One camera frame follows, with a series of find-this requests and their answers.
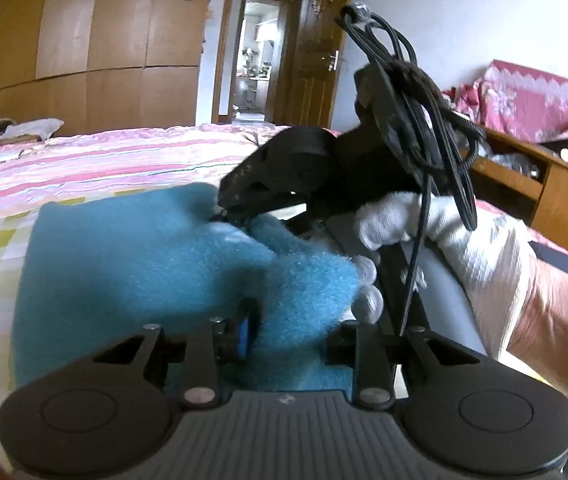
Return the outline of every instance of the kitchen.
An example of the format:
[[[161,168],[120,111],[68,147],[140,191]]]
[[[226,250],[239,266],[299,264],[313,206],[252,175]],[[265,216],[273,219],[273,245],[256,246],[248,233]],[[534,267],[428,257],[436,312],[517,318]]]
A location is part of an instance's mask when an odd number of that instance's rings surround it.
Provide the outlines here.
[[[246,0],[238,41],[233,122],[266,120],[271,71],[281,56],[278,17],[278,1]]]

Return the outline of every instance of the gloved hand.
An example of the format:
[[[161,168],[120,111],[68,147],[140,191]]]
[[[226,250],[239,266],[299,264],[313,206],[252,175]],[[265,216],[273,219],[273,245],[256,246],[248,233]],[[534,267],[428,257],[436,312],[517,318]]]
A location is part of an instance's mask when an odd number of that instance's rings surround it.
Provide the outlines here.
[[[326,228],[314,229],[307,240],[315,248],[323,248],[334,254],[343,254],[344,249],[337,242],[336,235]],[[377,268],[372,260],[361,254],[352,256],[350,262],[357,268],[359,290],[341,320],[356,319],[360,323],[374,324],[384,311],[384,297],[374,285],[377,279]]]
[[[370,250],[408,241],[417,234],[420,208],[420,195],[390,193],[359,209],[355,231]],[[499,358],[528,292],[530,258],[535,256],[526,226],[480,210],[478,227],[469,232],[454,199],[433,196],[426,236],[438,245],[464,285],[488,355]]]

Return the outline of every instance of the wooden door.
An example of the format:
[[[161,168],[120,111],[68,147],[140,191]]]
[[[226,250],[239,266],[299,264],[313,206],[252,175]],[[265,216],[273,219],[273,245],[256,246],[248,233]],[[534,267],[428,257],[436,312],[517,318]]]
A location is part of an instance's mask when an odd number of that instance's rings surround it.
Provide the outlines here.
[[[266,104],[265,104],[265,119],[268,122],[274,123],[277,119],[275,117],[275,106],[277,100],[279,99],[279,94],[277,89],[280,88],[279,75],[281,73],[281,67],[284,66],[285,56],[286,56],[286,30],[288,28],[288,17],[290,14],[288,2],[279,3],[279,14],[277,15],[277,34],[278,38],[273,45],[273,59],[272,65],[270,67],[270,81],[269,88],[266,94]],[[285,77],[281,78],[282,83],[285,84]]]
[[[343,31],[334,19],[347,0],[302,0],[284,122],[329,126]]]

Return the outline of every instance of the blue fuzzy cloth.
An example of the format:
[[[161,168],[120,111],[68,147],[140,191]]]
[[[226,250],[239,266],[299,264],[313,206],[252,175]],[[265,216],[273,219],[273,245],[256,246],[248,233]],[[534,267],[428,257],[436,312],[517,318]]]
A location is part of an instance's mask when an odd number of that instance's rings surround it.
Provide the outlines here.
[[[350,390],[344,367],[320,346],[352,303],[355,268],[296,238],[271,216],[248,236],[208,222],[217,189],[190,184],[97,202],[42,207],[33,227],[13,322],[22,386],[81,356],[159,323],[190,332],[229,317],[245,297],[261,325],[233,380],[254,390]]]

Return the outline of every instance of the black cord bundle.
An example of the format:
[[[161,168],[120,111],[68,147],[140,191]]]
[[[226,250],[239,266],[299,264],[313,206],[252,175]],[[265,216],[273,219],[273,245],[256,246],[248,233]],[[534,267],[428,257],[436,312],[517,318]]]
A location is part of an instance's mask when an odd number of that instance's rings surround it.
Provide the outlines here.
[[[406,295],[398,335],[403,335],[408,321],[409,308],[413,297],[413,288],[417,276],[417,260],[426,238],[426,222],[430,211],[430,199],[433,188],[433,176],[445,176],[448,187],[457,205],[464,226],[473,231],[477,228],[477,209],[468,169],[478,158],[478,140],[484,139],[484,131],[454,113],[444,101],[439,88],[433,80],[417,66],[417,56],[410,42],[401,32],[392,28],[381,16],[370,12],[362,4],[352,4],[343,7],[337,23],[352,40],[361,48],[369,62],[379,63],[387,73],[395,93],[400,98],[400,106],[405,113],[399,116],[407,117],[410,121],[408,128],[397,128],[402,146],[407,152],[413,165],[421,170],[422,201],[417,225],[413,255],[406,278]],[[375,28],[384,30],[390,37],[394,54],[375,36]],[[409,60],[404,60],[402,46],[406,49]],[[381,103],[382,107],[393,105]],[[432,121],[432,130],[423,114],[422,106]],[[407,135],[407,131],[416,134],[416,139]],[[468,155],[462,159],[454,143],[455,127],[468,139],[470,148]],[[431,150],[436,146],[442,165],[433,163]]]

